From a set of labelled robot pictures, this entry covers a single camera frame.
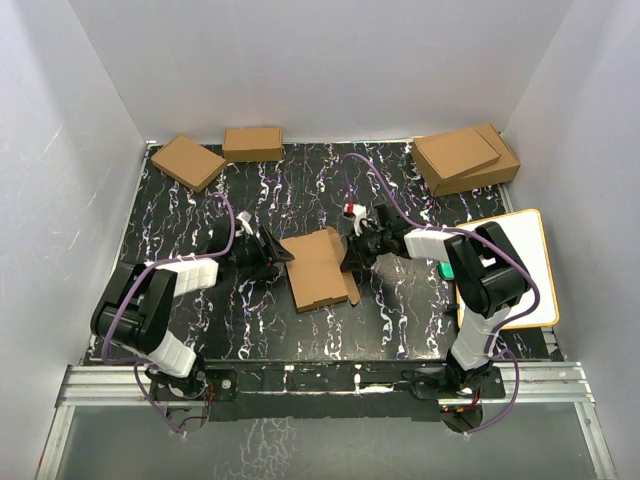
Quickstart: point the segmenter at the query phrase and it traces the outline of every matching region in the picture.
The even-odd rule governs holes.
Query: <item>stacked cardboard box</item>
[[[510,182],[520,168],[490,123],[416,138],[411,154],[434,197]]]

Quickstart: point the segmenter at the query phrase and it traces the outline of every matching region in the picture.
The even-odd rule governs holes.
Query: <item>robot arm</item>
[[[361,211],[361,208],[345,208]],[[518,272],[496,256],[480,242],[465,235],[420,230],[399,217],[392,217],[385,205],[377,206],[378,222],[366,218],[356,219],[360,225],[347,237],[347,254],[343,271],[371,267],[379,255],[394,253],[404,258],[430,258],[448,262],[454,272],[465,309],[462,328],[454,342],[447,363],[454,363],[457,376],[465,378],[479,373],[491,363],[490,354],[498,335],[495,327],[509,314],[529,285]],[[491,241],[523,268],[524,264],[496,222],[476,227],[475,232]],[[486,348],[490,338],[490,349]]]
[[[147,376],[168,384],[178,395],[202,390],[204,377],[199,372],[204,369],[204,359],[168,330],[173,299],[215,286],[222,272],[231,268],[240,275],[264,279],[277,274],[280,264],[293,260],[293,255],[265,227],[254,232],[250,218],[246,212],[238,215],[233,247],[219,261],[190,255],[182,257],[183,261],[157,267],[137,290],[116,327],[112,343],[147,359],[153,364]],[[221,250],[217,244],[226,242],[229,228],[228,220],[218,221],[212,240],[199,253]],[[116,265],[91,318],[93,334],[104,339],[125,295],[144,269],[141,263]]]

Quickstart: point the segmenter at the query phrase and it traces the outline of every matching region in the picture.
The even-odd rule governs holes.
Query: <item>gray floor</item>
[[[573,404],[518,404],[468,441],[399,419],[205,424],[182,441],[149,408],[78,408],[70,435],[60,480],[596,478]]]

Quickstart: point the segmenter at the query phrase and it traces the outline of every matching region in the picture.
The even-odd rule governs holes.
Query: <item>flat cardboard box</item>
[[[227,160],[178,135],[151,157],[159,170],[187,187],[200,192],[220,175]]]
[[[446,185],[453,180],[493,165],[500,158],[489,143],[473,128],[465,128],[436,138],[416,138],[414,159],[431,170],[432,183]]]
[[[425,161],[419,155],[413,156],[418,170],[420,170],[423,178],[429,186],[429,190],[434,197],[449,195],[452,193],[466,192],[474,188],[487,187],[498,183],[510,182],[518,173],[520,161],[516,158],[513,151],[502,139],[495,127],[490,123],[476,125],[473,128],[479,135],[484,138],[493,149],[500,154],[498,161],[493,165],[482,168],[475,172],[464,175],[448,184],[438,184],[437,179],[433,178],[432,169],[425,165]],[[455,132],[440,133],[423,137],[422,141],[434,140],[439,137],[451,135]]]
[[[296,257],[287,262],[287,273],[298,313],[347,299],[352,305],[360,301],[353,275],[340,271],[345,252],[334,228],[285,238],[281,243]]]
[[[282,160],[282,130],[230,128],[224,134],[222,151],[229,162]]]

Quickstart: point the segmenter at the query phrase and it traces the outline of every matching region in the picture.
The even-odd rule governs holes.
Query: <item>closed cardboard box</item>
[[[280,128],[230,128],[222,145],[229,162],[267,162],[282,160]]]
[[[485,123],[471,128],[499,154],[499,157],[495,163],[467,173],[448,183],[439,182],[438,177],[433,175],[433,168],[429,165],[428,160],[416,149],[416,143],[414,142],[414,147],[412,148],[414,162],[434,197],[510,182],[514,179],[516,173],[518,173],[520,162],[492,124]],[[454,135],[455,133],[456,132],[441,133],[416,140],[420,140],[419,143],[428,143],[429,141]]]
[[[298,312],[347,299],[352,305],[360,301],[353,275],[340,271],[345,252],[335,229],[285,238],[281,243],[295,257],[287,262],[287,274]]]
[[[227,165],[224,158],[184,135],[178,135],[158,150],[151,163],[196,192],[209,185]]]

